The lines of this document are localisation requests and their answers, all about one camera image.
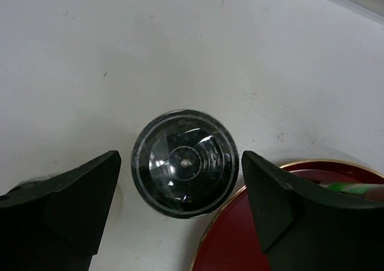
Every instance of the gold rim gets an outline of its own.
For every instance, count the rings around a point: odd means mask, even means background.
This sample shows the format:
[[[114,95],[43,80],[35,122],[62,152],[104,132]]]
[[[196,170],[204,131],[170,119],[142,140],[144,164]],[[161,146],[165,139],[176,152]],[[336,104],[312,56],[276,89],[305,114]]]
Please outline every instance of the gold rim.
[[[351,162],[348,162],[348,161],[343,161],[343,160],[334,160],[334,159],[309,159],[309,160],[301,160],[301,161],[294,161],[294,162],[291,162],[291,163],[288,163],[288,164],[285,164],[285,165],[282,165],[280,166],[280,168],[284,169],[284,168],[287,168],[287,167],[290,167],[290,166],[293,166],[293,165],[298,165],[298,164],[303,164],[303,163],[311,163],[311,162],[333,162],[333,163],[341,163],[341,164],[345,164],[345,165],[350,165],[350,166],[354,166],[354,167],[357,167],[357,168],[360,168],[360,169],[363,169],[365,171],[369,171],[373,174],[376,174],[382,178],[384,178],[384,175],[369,168],[369,167],[366,167],[366,166],[363,166],[363,165],[359,165],[359,164],[355,164],[355,163],[351,163]],[[218,217],[224,212],[224,210],[228,207],[228,205],[234,200],[236,199],[236,197],[238,195],[240,195],[240,193],[242,191],[245,190],[245,186],[243,186],[242,188],[240,188],[236,193],[234,193],[230,198],[229,200],[220,208],[220,210],[216,213],[216,215],[212,218],[212,221],[209,223],[209,225],[207,226],[206,230],[204,231],[204,234],[202,236],[202,238],[200,239],[200,242],[199,242],[199,245],[197,246],[196,248],[196,251],[193,255],[193,259],[192,259],[192,262],[191,262],[191,266],[189,268],[189,271],[193,271],[193,267],[194,267],[194,264],[196,262],[196,259],[197,259],[197,255],[199,254],[199,251],[205,241],[205,238],[207,237],[209,231],[211,230],[212,226],[215,224],[216,220],[218,219]]]
[[[193,259],[192,259],[192,263],[191,263],[191,266],[190,266],[190,269],[189,271],[192,271],[193,270],[193,267],[194,267],[194,263],[196,261],[196,258],[197,258],[197,255],[200,251],[200,248],[202,247],[203,243],[204,243],[204,240],[205,240],[205,237],[208,235],[209,231],[211,230],[212,226],[215,224],[217,218],[224,212],[224,210],[228,207],[228,205],[234,200],[236,199],[236,197],[238,195],[240,195],[240,193],[242,191],[245,190],[245,186],[243,186],[242,188],[240,188],[239,190],[237,190],[236,193],[234,193],[230,198],[229,200],[220,208],[220,210],[216,213],[216,215],[212,218],[212,221],[209,223],[208,227],[206,228],[206,230],[204,231],[204,234],[202,236],[202,238],[200,239],[200,242],[199,242],[199,245],[197,246],[196,248],[196,251],[193,255]]]
[[[348,161],[343,161],[343,160],[335,160],[335,159],[309,159],[309,160],[301,160],[301,161],[295,161],[295,162],[291,162],[291,163],[288,163],[288,164],[285,164],[283,166],[280,166],[280,168],[282,169],[285,169],[285,168],[288,168],[290,166],[293,166],[293,165],[298,165],[298,164],[303,164],[303,163],[312,163],[312,162],[332,162],[332,163],[340,163],[340,164],[344,164],[344,165],[349,165],[349,166],[353,166],[353,167],[357,167],[357,168],[360,168],[360,169],[363,169],[365,171],[369,171],[370,173],[373,173],[375,175],[378,175],[382,178],[384,178],[384,175],[367,167],[367,166],[363,166],[363,165],[359,165],[359,164],[355,164],[355,163],[351,163],[351,162],[348,162]]]

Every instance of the green object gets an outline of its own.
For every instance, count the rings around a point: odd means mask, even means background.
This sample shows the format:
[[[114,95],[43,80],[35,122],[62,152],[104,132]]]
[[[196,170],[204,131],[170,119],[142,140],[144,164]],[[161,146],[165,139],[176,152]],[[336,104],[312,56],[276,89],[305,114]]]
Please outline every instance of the green object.
[[[370,188],[377,186],[376,184],[360,184],[360,183],[332,183],[329,185],[322,185],[328,190],[342,192],[342,193],[355,193],[364,194]]]

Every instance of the clear plastic lid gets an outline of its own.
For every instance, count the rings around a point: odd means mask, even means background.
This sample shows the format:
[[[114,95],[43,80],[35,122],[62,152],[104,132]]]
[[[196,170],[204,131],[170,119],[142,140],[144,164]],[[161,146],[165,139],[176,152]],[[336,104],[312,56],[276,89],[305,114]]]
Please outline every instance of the clear plastic lid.
[[[239,156],[219,121],[194,110],[178,110],[144,128],[131,167],[147,203],[167,216],[191,218],[213,211],[228,197]]]

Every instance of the black plastic piece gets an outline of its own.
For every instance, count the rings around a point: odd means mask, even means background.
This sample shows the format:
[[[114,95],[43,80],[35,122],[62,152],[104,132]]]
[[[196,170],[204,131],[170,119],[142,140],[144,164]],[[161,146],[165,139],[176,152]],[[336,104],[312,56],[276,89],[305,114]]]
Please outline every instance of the black plastic piece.
[[[384,204],[327,190],[254,152],[242,169],[272,271],[384,270]]]
[[[98,251],[121,159],[110,151],[0,197],[0,270],[87,271]]]

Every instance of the red tray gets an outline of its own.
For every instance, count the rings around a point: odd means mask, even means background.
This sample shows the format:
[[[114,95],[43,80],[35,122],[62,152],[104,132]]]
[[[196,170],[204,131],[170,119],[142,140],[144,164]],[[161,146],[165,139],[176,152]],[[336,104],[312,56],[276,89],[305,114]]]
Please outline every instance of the red tray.
[[[334,160],[294,162],[281,168],[319,182],[383,184],[384,177],[363,166]],[[216,214],[205,231],[190,271],[269,271],[259,246],[247,190],[241,188]]]

